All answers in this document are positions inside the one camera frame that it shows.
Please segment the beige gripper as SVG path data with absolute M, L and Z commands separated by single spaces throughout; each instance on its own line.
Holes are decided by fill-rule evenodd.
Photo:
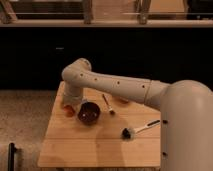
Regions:
M 62 106 L 78 108 L 83 99 L 83 89 L 78 87 L 66 87 L 62 93 Z

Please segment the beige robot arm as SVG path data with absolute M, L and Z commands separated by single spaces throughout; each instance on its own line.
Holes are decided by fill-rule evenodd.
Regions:
M 213 90 L 194 80 L 158 80 L 96 73 L 79 58 L 62 70 L 63 103 L 79 109 L 92 88 L 161 112 L 161 171 L 213 171 Z

